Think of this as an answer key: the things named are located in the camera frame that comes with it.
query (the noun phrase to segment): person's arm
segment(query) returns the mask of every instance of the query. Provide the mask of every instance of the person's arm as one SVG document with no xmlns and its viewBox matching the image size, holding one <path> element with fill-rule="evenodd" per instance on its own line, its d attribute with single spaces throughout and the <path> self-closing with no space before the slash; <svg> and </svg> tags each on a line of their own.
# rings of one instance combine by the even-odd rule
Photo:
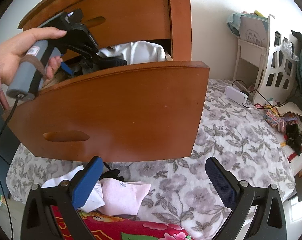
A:
<svg viewBox="0 0 302 240">
<path fill-rule="evenodd" d="M 1 84 L 10 85 L 14 79 L 15 73 L 19 66 L 19 61 L 36 42 L 46 39 L 58 39 L 63 37 L 66 31 L 61 31 L 53 27 L 33 28 L 24 31 L 13 38 L 0 44 L 0 101 L 4 109 L 9 109 L 9 104 L 1 89 Z M 62 59 L 53 57 L 49 60 L 46 70 L 47 78 L 52 79 L 54 73 L 60 67 Z"/>
</svg>

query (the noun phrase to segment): white wall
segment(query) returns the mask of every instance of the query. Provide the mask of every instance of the white wall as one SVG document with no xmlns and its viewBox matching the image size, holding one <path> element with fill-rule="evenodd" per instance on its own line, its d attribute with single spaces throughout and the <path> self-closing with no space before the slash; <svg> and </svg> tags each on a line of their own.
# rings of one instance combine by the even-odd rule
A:
<svg viewBox="0 0 302 240">
<path fill-rule="evenodd" d="M 192 60 L 210 67 L 210 78 L 232 79 L 237 38 L 226 26 L 233 12 L 258 10 L 302 33 L 302 12 L 293 0 L 191 0 Z"/>
<path fill-rule="evenodd" d="M 0 20 L 0 42 L 21 31 L 17 29 L 20 20 L 40 1 L 12 2 Z M 191 0 L 192 59 L 205 62 L 211 68 L 211 78 L 233 76 L 237 38 L 226 26 L 227 17 L 233 12 L 255 9 L 288 22 L 291 29 L 302 33 L 302 12 L 293 0 Z"/>
</svg>

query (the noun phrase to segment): white power strip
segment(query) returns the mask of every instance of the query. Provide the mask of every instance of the white power strip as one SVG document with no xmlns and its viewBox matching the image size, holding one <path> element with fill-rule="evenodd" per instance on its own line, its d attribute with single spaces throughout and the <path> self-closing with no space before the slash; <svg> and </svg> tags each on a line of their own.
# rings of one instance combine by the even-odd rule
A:
<svg viewBox="0 0 302 240">
<path fill-rule="evenodd" d="M 242 106 L 247 102 L 248 99 L 248 96 L 246 94 L 230 86 L 226 87 L 224 94 L 227 96 L 227 98 L 232 99 Z"/>
</svg>

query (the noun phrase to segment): metal screw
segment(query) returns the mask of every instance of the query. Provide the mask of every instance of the metal screw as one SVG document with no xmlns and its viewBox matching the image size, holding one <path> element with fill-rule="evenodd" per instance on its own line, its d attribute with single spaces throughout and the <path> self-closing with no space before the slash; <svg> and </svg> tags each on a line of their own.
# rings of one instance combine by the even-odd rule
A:
<svg viewBox="0 0 302 240">
<path fill-rule="evenodd" d="M 17 98 L 18 98 L 18 99 L 23 99 L 24 97 L 25 97 L 25 95 L 23 95 L 23 94 L 18 94 L 18 95 L 17 95 Z"/>
<path fill-rule="evenodd" d="M 272 189 L 278 189 L 277 185 L 276 184 L 271 184 L 270 186 Z"/>
<path fill-rule="evenodd" d="M 242 180 L 242 181 L 240 181 L 240 185 L 241 185 L 242 187 L 248 187 L 248 186 L 249 186 L 249 183 L 248 183 L 246 180 Z"/>
<path fill-rule="evenodd" d="M 38 184 L 34 184 L 33 186 L 32 186 L 32 190 L 37 190 L 38 189 Z"/>
<path fill-rule="evenodd" d="M 61 185 L 62 187 L 66 187 L 69 183 L 70 183 L 70 181 L 68 181 L 67 179 L 65 179 L 65 180 L 63 180 L 63 181 L 60 183 L 60 185 Z"/>
</svg>

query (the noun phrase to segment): dark blue textured pad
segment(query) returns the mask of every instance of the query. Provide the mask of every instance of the dark blue textured pad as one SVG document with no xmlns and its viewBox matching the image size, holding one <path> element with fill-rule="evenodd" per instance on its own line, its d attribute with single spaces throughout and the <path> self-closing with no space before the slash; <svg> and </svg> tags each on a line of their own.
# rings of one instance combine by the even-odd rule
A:
<svg viewBox="0 0 302 240">
<path fill-rule="evenodd" d="M 218 166 L 214 163 L 212 157 L 209 158 L 205 163 L 205 172 L 211 180 L 215 190 L 219 194 L 223 204 L 228 208 L 234 209 L 236 206 L 236 191 L 228 182 L 227 178 L 225 178 L 222 171 L 220 171 Z"/>
<path fill-rule="evenodd" d="M 86 170 L 85 174 L 83 174 L 82 178 L 78 182 L 77 186 L 74 188 L 72 193 L 72 205 L 75 209 L 78 209 L 85 205 L 87 198 L 92 192 L 96 182 L 100 178 L 103 172 L 103 161 L 100 157 L 96 158 L 94 163 L 85 167 L 83 171 Z"/>
</svg>

